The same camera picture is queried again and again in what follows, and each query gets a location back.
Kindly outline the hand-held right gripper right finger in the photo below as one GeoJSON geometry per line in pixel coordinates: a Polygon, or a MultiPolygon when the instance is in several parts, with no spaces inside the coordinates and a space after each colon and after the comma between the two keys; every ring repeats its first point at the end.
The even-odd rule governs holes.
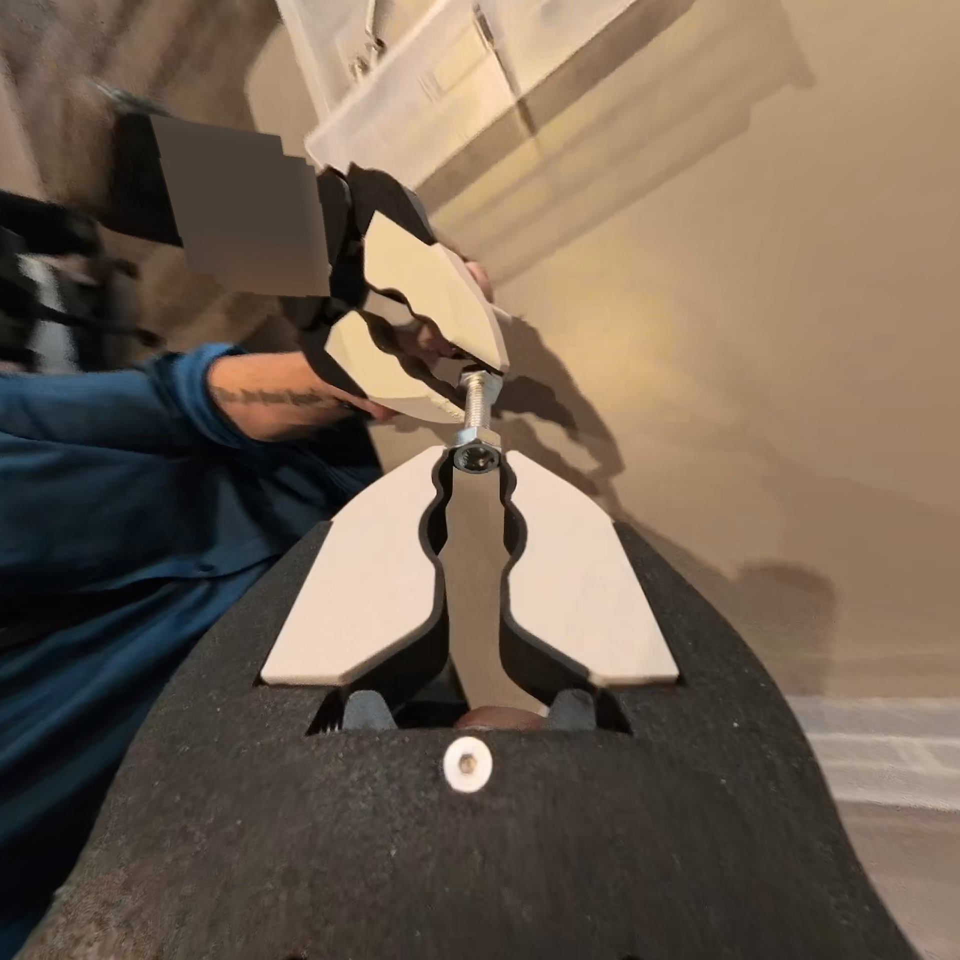
{"type": "Polygon", "coordinates": [[[523,689],[675,684],[679,668],[612,518],[518,451],[505,456],[501,661],[523,689]]]}

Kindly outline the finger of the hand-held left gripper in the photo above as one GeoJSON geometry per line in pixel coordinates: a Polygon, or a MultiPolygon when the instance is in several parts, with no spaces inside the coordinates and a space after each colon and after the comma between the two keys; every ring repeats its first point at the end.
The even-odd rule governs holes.
{"type": "Polygon", "coordinates": [[[403,416],[434,425],[462,425],[464,410],[450,390],[414,376],[406,357],[383,349],[376,327],[352,310],[332,325],[323,345],[323,377],[338,389],[403,416]]]}
{"type": "Polygon", "coordinates": [[[367,313],[396,330],[428,321],[462,354],[499,375],[509,371],[498,309],[457,254],[427,244],[382,211],[370,220],[363,253],[367,313]]]}

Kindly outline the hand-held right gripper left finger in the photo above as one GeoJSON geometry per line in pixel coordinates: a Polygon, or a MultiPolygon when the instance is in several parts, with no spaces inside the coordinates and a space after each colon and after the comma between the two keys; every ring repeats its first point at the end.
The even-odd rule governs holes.
{"type": "Polygon", "coordinates": [[[428,447],[335,515],[263,664],[266,685],[345,687],[426,630],[439,570],[423,524],[448,454],[428,447]]]}

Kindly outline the steel hex bolt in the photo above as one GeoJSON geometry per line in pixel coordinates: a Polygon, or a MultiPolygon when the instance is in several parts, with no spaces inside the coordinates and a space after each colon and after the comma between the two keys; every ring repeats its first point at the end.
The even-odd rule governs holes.
{"type": "Polygon", "coordinates": [[[490,433],[503,376],[480,366],[468,366],[461,372],[460,384],[464,390],[461,432],[470,436],[490,433]]]}

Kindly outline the steel hex nut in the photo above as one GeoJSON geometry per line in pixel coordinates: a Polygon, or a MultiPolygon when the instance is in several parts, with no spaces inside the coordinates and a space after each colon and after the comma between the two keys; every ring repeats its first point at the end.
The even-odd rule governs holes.
{"type": "Polygon", "coordinates": [[[489,474],[499,469],[501,439],[490,428],[463,427],[451,446],[454,469],[470,475],[489,474]]]}

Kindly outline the clear divided plastic bin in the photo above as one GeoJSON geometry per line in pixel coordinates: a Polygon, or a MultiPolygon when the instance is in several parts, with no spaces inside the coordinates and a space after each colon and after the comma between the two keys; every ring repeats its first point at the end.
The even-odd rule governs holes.
{"type": "Polygon", "coordinates": [[[315,169],[380,169],[429,206],[614,74],[693,2],[275,2],[315,169]]]}

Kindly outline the person's left forearm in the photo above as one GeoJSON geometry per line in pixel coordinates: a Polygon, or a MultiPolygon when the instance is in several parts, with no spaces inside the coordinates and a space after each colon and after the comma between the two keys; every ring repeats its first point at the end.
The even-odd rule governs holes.
{"type": "Polygon", "coordinates": [[[302,438],[354,412],[354,400],[318,377],[301,352],[222,356],[206,387],[224,417],[257,442],[302,438]]]}

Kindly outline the person's left hand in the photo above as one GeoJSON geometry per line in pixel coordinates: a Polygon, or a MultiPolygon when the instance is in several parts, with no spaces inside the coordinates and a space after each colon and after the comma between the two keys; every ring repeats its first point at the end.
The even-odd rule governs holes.
{"type": "MultiPolygon", "coordinates": [[[[474,259],[456,253],[453,250],[452,252],[462,259],[462,262],[470,271],[486,298],[496,307],[494,288],[487,271],[474,259]]],[[[478,366],[496,374],[496,372],[476,362],[473,358],[462,353],[452,343],[446,341],[441,336],[439,330],[428,320],[415,319],[411,328],[395,329],[390,326],[386,320],[366,312],[363,309],[363,304],[366,301],[368,293],[369,292],[366,293],[359,308],[342,310],[342,315],[337,318],[330,329],[345,314],[353,310],[360,312],[371,328],[377,328],[374,337],[383,350],[406,357],[406,362],[403,363],[403,366],[409,373],[415,377],[423,377],[429,385],[434,386],[438,390],[442,388],[449,390],[449,396],[462,406],[462,410],[464,410],[465,402],[465,391],[460,384],[462,371],[467,367],[478,366]]],[[[330,329],[326,333],[326,338],[328,338],[330,329]]],[[[312,361],[311,364],[315,367],[315,372],[319,378],[337,388],[336,385],[332,385],[325,379],[325,343],[326,342],[321,346],[318,359],[312,361]]],[[[354,396],[347,391],[343,392],[353,399],[354,409],[363,411],[377,421],[387,420],[400,415],[389,408],[370,402],[365,398],[354,396]]]]}

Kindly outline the person's blue shirt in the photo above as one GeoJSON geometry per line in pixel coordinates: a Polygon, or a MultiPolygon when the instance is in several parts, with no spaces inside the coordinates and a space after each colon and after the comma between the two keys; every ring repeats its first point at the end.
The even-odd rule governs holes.
{"type": "Polygon", "coordinates": [[[2,376],[2,958],[47,912],[196,642],[382,475],[363,411],[301,438],[241,434],[207,387],[237,354],[255,353],[2,376]]]}

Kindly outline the person's black office chair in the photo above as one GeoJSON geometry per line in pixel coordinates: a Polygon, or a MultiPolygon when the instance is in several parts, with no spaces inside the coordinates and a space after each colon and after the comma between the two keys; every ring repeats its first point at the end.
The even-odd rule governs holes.
{"type": "Polygon", "coordinates": [[[138,280],[90,217],[2,190],[2,375],[111,372],[164,350],[142,324],[138,280]]]}

